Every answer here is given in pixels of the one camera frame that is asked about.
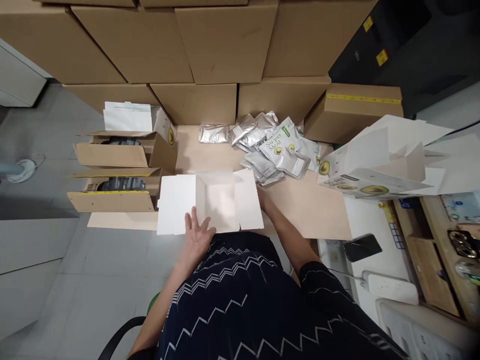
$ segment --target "wooden shelf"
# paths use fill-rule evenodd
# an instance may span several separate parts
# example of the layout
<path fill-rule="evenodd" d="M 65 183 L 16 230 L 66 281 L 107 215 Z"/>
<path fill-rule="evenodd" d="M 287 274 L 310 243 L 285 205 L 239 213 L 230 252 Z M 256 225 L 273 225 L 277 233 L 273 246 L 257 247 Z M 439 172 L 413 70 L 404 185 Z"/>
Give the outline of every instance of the wooden shelf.
<path fill-rule="evenodd" d="M 398 200 L 393 203 L 425 302 L 429 308 L 443 315 L 447 312 L 464 325 L 473 326 L 478 320 L 476 311 L 480 309 L 479 292 L 457 274 L 455 263 L 478 260 L 457 255 L 447 233 L 457 230 L 457 224 L 450 221 L 440 197 L 419 199 L 421 209 L 415 210 L 402 208 Z M 451 287 L 437 275 L 442 269 Z"/>

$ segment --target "power strip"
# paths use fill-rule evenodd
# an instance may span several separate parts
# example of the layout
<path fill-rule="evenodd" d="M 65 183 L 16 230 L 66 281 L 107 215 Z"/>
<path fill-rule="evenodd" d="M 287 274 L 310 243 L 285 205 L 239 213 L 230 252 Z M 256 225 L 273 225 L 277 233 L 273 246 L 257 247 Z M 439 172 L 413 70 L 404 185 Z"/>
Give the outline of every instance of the power strip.
<path fill-rule="evenodd" d="M 371 271 L 364 271 L 362 278 L 361 285 L 372 295 L 412 305 L 419 304 L 417 287 L 411 282 Z"/>

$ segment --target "light wood desk surface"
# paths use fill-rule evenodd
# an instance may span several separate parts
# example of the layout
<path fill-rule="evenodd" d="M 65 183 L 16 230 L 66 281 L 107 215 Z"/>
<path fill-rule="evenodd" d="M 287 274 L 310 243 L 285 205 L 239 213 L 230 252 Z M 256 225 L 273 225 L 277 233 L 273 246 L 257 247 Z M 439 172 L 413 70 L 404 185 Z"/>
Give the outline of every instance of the light wood desk surface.
<path fill-rule="evenodd" d="M 198 126 L 178 126 L 176 173 L 205 170 L 241 170 L 245 152 L 229 143 L 199 143 Z M 332 151 L 323 145 L 322 155 Z M 308 170 L 303 180 L 285 179 L 265 191 L 282 213 L 307 239 L 351 240 L 343 194 L 317 185 L 317 174 Z M 93 228 L 157 230 L 156 212 L 93 212 L 88 222 Z"/>

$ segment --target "yellow label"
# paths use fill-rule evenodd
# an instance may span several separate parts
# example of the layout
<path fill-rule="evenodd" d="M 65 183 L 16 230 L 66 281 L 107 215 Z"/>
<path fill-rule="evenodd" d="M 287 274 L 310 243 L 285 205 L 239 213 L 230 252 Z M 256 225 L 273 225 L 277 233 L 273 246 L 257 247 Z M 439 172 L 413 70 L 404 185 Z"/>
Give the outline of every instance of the yellow label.
<path fill-rule="evenodd" d="M 89 194 L 148 194 L 148 191 L 88 191 L 88 192 L 76 192 L 72 195 L 89 195 Z"/>
<path fill-rule="evenodd" d="M 374 21 L 371 16 L 367 17 L 365 22 L 363 23 L 363 28 L 365 29 L 365 32 L 367 32 L 372 25 L 374 24 Z"/>
<path fill-rule="evenodd" d="M 388 59 L 389 56 L 387 55 L 385 49 L 380 51 L 380 53 L 376 56 L 376 62 L 378 63 L 379 67 L 382 66 Z"/>
<path fill-rule="evenodd" d="M 381 97 L 350 96 L 350 95 L 335 95 L 335 94 L 327 94 L 326 97 L 330 99 L 367 101 L 371 103 L 384 103 L 384 104 L 401 104 L 402 103 L 402 100 L 386 99 Z"/>

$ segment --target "smartphone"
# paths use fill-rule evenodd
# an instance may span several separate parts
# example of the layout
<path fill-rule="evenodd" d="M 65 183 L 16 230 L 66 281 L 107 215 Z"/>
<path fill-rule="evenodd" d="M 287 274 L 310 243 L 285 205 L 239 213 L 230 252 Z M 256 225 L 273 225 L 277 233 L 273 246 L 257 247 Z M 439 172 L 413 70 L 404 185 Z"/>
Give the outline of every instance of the smartphone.
<path fill-rule="evenodd" d="M 382 252 L 382 248 L 373 234 L 363 235 L 344 243 L 343 250 L 351 263 Z"/>

